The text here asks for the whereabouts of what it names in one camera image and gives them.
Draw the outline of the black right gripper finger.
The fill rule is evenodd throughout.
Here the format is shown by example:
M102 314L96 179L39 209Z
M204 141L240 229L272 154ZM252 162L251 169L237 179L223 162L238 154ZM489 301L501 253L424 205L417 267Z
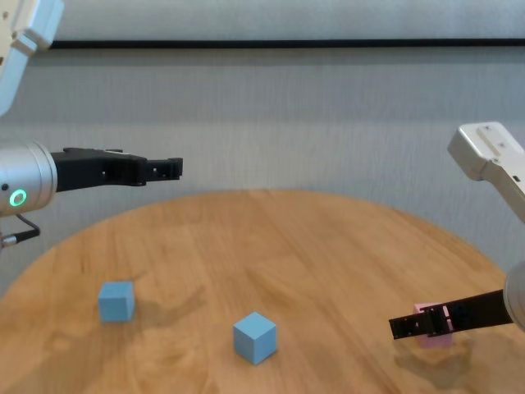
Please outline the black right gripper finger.
M439 337L452 333L451 321L444 305L428 305L419 312L389 320L395 340L408 337Z

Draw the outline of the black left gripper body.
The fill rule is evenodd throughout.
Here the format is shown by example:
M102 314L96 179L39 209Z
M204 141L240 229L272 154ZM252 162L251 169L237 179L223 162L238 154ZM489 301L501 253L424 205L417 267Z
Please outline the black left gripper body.
M121 151L64 148L51 153L57 192L98 186L145 186L147 159Z

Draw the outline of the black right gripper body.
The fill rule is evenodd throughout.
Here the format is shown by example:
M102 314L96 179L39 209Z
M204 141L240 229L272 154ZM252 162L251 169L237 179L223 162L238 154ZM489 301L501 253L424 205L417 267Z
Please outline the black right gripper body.
M504 303L502 290L447 302L454 332L488 328L513 323Z

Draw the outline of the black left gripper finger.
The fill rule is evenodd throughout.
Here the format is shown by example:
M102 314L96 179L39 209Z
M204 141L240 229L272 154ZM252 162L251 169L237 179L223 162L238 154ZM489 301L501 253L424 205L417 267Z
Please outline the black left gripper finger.
M146 181L178 181L183 174L183 158L148 160Z

